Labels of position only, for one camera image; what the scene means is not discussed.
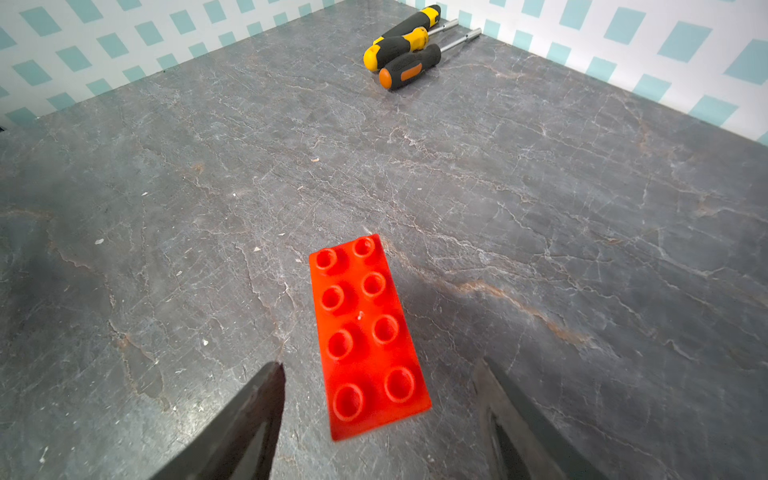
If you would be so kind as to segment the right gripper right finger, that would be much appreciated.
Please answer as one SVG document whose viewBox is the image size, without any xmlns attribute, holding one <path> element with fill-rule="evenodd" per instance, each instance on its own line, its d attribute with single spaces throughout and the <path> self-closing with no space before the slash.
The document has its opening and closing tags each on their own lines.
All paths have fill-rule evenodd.
<svg viewBox="0 0 768 480">
<path fill-rule="evenodd" d="M 603 479 L 488 357 L 473 371 L 480 432 L 493 479 Z"/>
</svg>

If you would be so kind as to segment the red lego brick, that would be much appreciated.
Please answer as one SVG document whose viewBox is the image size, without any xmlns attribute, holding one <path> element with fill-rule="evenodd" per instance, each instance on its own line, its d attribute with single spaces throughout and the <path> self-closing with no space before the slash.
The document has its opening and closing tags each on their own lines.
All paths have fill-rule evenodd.
<svg viewBox="0 0 768 480">
<path fill-rule="evenodd" d="M 378 235 L 309 257 L 330 435 L 342 441 L 432 401 Z"/>
</svg>

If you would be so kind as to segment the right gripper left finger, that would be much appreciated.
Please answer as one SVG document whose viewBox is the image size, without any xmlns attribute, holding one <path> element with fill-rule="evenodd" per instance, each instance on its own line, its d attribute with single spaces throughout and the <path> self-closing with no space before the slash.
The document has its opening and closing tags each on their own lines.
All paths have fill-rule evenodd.
<svg viewBox="0 0 768 480">
<path fill-rule="evenodd" d="M 267 479 L 285 406 L 281 363 L 266 363 L 155 479 Z"/>
</svg>

